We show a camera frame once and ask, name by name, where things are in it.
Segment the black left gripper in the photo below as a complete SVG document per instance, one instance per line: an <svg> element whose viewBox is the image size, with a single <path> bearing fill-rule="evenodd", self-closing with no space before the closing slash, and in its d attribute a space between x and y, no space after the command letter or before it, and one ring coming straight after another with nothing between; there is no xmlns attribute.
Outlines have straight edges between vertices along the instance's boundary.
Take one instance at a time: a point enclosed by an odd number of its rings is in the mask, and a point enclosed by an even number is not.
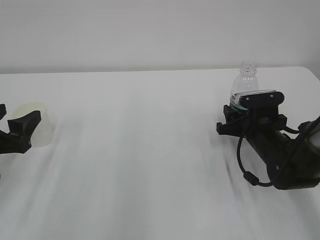
<svg viewBox="0 0 320 240"><path fill-rule="evenodd" d="M6 105L0 104L0 120L6 115ZM9 133L0 131L1 154L24 154L31 148L31 136L41 121L41 112L34 110L22 117L7 121Z"/></svg>

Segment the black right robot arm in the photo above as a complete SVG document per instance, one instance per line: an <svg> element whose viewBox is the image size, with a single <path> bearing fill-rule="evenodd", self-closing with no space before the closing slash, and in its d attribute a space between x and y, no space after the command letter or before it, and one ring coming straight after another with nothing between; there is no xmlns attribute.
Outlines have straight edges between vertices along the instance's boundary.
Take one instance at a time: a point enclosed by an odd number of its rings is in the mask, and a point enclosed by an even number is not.
<svg viewBox="0 0 320 240"><path fill-rule="evenodd" d="M223 106L225 123L218 122L219 135L238 138L236 158L243 178L253 186L278 190L314 188L320 183L320 120L306 121L298 129L287 126L279 113L285 96L276 90L238 93L236 106ZM247 140L266 165L269 182L261 182L245 170L241 146Z"/></svg>

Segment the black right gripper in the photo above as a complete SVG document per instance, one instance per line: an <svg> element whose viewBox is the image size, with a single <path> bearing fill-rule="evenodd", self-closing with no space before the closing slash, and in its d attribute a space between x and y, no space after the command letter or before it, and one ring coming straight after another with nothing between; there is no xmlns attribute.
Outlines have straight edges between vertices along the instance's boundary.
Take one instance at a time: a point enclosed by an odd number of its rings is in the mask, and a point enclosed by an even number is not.
<svg viewBox="0 0 320 240"><path fill-rule="evenodd" d="M259 108L240 109L233 105L224 105L225 123L218 122L216 131L219 135L245 138L256 134L270 134L274 138L287 140L281 133L286 127L287 117L279 113L279 105L285 100L282 92L276 91L270 104Z"/></svg>

